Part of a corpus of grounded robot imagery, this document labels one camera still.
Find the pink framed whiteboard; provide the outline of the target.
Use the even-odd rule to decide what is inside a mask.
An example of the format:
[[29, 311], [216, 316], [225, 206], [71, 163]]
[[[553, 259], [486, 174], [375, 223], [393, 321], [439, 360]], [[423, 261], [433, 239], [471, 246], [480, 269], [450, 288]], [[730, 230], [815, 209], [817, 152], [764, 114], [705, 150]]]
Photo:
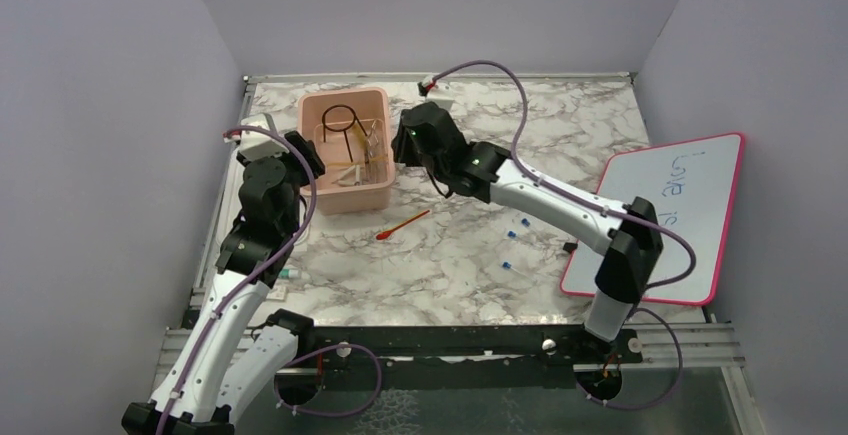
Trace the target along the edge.
[[685, 280], [647, 291], [645, 301], [704, 306], [714, 298], [744, 149], [745, 137], [731, 132], [617, 154], [607, 162], [597, 194], [650, 201], [658, 224], [696, 254]]

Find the pink plastic bin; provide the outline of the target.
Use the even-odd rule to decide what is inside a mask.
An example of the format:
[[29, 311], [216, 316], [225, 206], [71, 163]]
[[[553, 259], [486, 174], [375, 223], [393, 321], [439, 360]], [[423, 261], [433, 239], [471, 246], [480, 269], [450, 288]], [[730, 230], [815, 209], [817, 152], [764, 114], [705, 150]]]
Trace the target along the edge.
[[324, 215], [384, 210], [396, 180], [387, 93], [377, 87], [309, 93], [299, 100], [298, 131], [325, 165], [317, 181]]

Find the black metal ring stand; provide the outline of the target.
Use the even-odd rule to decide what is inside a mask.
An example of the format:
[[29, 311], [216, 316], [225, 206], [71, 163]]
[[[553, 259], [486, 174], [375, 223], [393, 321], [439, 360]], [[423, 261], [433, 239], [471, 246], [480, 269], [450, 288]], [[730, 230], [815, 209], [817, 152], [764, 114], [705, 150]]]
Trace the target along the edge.
[[[340, 121], [332, 122], [328, 120], [329, 115], [336, 110], [346, 111], [350, 117], [347, 123]], [[348, 132], [356, 126], [361, 126], [357, 112], [347, 104], [334, 104], [326, 108], [321, 115], [321, 141], [326, 144], [328, 142], [329, 133], [341, 133], [345, 143], [348, 161], [353, 162], [353, 150]]]

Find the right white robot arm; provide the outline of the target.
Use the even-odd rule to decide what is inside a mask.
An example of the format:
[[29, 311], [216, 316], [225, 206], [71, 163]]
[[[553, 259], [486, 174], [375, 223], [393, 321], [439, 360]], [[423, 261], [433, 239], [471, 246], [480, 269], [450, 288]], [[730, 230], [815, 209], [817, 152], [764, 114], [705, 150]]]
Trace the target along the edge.
[[396, 162], [424, 168], [446, 186], [448, 196], [519, 210], [601, 255], [577, 348], [592, 362], [616, 350], [616, 337], [642, 300], [664, 249], [651, 202], [606, 199], [520, 166], [503, 147], [466, 141], [449, 112], [434, 102], [402, 110], [391, 146]]

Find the yellow rubber tube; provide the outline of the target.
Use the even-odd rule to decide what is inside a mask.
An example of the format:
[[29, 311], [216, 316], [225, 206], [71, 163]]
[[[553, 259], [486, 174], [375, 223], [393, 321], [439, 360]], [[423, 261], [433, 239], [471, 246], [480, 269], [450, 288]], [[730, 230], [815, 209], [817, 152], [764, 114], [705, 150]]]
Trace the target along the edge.
[[[360, 126], [356, 126], [348, 132], [353, 150], [353, 162], [348, 161], [348, 155], [346, 153], [345, 143], [341, 133], [329, 133], [328, 142], [324, 144], [321, 141], [321, 125], [315, 129], [314, 135], [316, 147], [321, 159], [326, 165], [326, 174], [322, 178], [323, 187], [341, 187], [334, 184], [336, 176], [351, 164], [364, 163], [365, 139], [367, 132], [369, 131], [371, 121], [372, 120], [369, 120], [368, 124], [365, 125], [365, 129], [362, 129]], [[384, 180], [375, 184], [387, 182], [389, 179], [388, 152], [384, 137], [383, 142], [386, 152], [387, 168]]]

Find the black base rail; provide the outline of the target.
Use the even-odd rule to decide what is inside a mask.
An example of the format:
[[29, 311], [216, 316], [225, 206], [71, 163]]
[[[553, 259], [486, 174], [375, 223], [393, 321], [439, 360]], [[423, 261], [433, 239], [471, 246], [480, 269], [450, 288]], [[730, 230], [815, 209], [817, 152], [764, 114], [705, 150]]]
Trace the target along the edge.
[[303, 315], [280, 309], [249, 326], [241, 348], [274, 326], [298, 336], [296, 361], [275, 380], [284, 391], [457, 390], [569, 388], [575, 369], [619, 369], [642, 362], [631, 349], [638, 337], [625, 329], [612, 342], [581, 325], [494, 326], [317, 326]]

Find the red plastic spoon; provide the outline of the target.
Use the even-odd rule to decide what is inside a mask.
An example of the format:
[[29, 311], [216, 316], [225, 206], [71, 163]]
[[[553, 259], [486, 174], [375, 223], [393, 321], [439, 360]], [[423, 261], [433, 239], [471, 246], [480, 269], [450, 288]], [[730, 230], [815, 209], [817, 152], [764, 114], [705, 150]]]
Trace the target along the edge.
[[397, 224], [397, 225], [396, 225], [396, 226], [394, 226], [394, 227], [391, 227], [391, 228], [389, 228], [389, 229], [383, 230], [382, 232], [379, 232], [378, 234], [376, 234], [376, 235], [375, 235], [375, 239], [376, 239], [376, 240], [379, 240], [379, 241], [387, 240], [387, 239], [388, 239], [388, 238], [390, 238], [390, 237], [391, 237], [391, 236], [392, 236], [392, 235], [393, 235], [396, 231], [398, 231], [398, 230], [400, 230], [401, 228], [404, 228], [405, 226], [408, 226], [409, 224], [411, 224], [411, 223], [413, 223], [413, 222], [415, 222], [415, 221], [417, 221], [417, 220], [421, 219], [422, 217], [424, 217], [424, 216], [428, 215], [429, 213], [430, 213], [430, 210], [424, 210], [424, 211], [422, 211], [422, 212], [420, 212], [420, 213], [416, 214], [415, 216], [410, 217], [410, 218], [408, 218], [407, 220], [404, 220], [403, 222], [401, 222], [401, 223]]

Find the white clay triangle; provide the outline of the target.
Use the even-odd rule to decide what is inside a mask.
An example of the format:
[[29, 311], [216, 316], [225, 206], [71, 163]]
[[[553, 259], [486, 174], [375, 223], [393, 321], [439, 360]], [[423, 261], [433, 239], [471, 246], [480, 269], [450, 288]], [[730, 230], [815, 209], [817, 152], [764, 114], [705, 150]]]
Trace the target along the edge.
[[367, 185], [370, 183], [370, 175], [371, 172], [369, 164], [351, 164], [336, 176], [334, 184], [341, 187]]

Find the small white label card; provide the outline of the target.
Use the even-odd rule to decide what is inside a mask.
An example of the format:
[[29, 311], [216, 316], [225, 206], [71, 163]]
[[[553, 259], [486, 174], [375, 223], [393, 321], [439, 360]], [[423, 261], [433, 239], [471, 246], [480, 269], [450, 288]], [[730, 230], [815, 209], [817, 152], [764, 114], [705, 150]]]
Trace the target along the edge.
[[275, 288], [268, 294], [268, 299], [276, 302], [285, 302], [288, 296], [286, 287]]

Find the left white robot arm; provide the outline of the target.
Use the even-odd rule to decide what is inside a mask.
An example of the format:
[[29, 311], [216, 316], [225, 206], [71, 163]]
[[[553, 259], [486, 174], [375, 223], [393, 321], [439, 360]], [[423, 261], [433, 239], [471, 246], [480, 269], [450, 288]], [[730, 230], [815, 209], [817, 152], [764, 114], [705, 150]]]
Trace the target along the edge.
[[[246, 156], [249, 135], [265, 135], [270, 154]], [[234, 355], [260, 305], [314, 215], [317, 201], [301, 202], [301, 189], [317, 191], [325, 173], [313, 142], [296, 131], [237, 126], [225, 134], [243, 157], [241, 209], [221, 244], [216, 273], [199, 318], [166, 378], [149, 401], [130, 404], [121, 420], [129, 434], [232, 434], [238, 419], [283, 364], [313, 356], [309, 318], [263, 332], [241, 360]]]

